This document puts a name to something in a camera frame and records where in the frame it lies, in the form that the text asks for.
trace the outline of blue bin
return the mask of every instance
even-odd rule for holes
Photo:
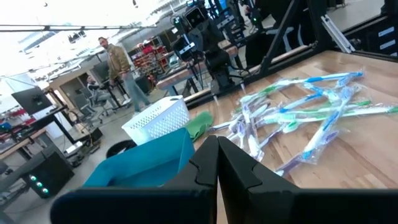
[[[156,187],[173,179],[195,153],[181,128],[104,160],[83,187]]]

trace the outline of white plastic basket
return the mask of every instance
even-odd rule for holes
[[[139,146],[183,127],[190,119],[183,96],[168,96],[122,126]]]

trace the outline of man's jacket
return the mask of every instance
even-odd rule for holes
[[[121,72],[130,71],[129,60],[124,53],[123,48],[109,44],[108,51],[108,65],[109,65],[109,79],[114,80]]]

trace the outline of wooden tabletop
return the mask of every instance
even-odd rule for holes
[[[228,44],[229,42],[224,40],[219,43],[219,46],[222,48],[223,46],[227,46]],[[231,46],[225,49],[225,51],[229,54],[230,57],[234,57],[238,54],[238,48],[236,46]],[[207,70],[205,62],[200,62],[199,64],[196,64],[195,65],[196,70],[199,70],[199,66],[202,72]],[[156,84],[156,87],[161,90],[165,90],[168,86],[174,85],[178,82],[182,82],[191,76],[192,76],[192,71],[190,69],[184,69],[182,71],[177,72],[175,75],[172,75],[168,78],[165,78],[164,80],[159,81]]]
[[[42,129],[36,131],[32,135],[30,135],[30,138],[35,139],[43,133],[45,133],[45,128],[42,128]],[[16,143],[10,149],[8,149],[5,153],[0,154],[0,159],[5,159],[5,158],[9,157],[11,154],[16,152],[19,148],[24,147],[28,144],[30,144],[30,140],[28,138]]]
[[[246,87],[254,93],[281,78],[307,78],[331,73],[364,70],[365,77],[357,82],[365,86],[360,97],[368,97],[374,104],[396,105],[398,102],[398,63],[327,51],[293,65],[281,72],[263,78]],[[309,94],[299,86],[291,86],[271,94],[274,103],[289,102]],[[229,121],[242,91],[229,94],[190,110],[191,117],[210,111],[215,124]],[[262,164],[275,170],[301,152],[320,123],[309,123],[293,133],[277,135],[266,146]],[[347,131],[331,142],[323,151],[317,165],[302,164],[285,178],[302,188],[396,188],[398,187],[398,114],[341,118],[338,127]],[[258,129],[259,139],[273,131],[275,126]],[[226,135],[228,132],[217,132]],[[198,148],[203,136],[195,143]],[[219,192],[218,223],[226,223]]]

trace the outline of green cloth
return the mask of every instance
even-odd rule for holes
[[[213,117],[208,111],[200,113],[195,118],[191,119],[185,128],[188,130],[189,135],[193,142],[202,136],[208,127],[213,124]]]

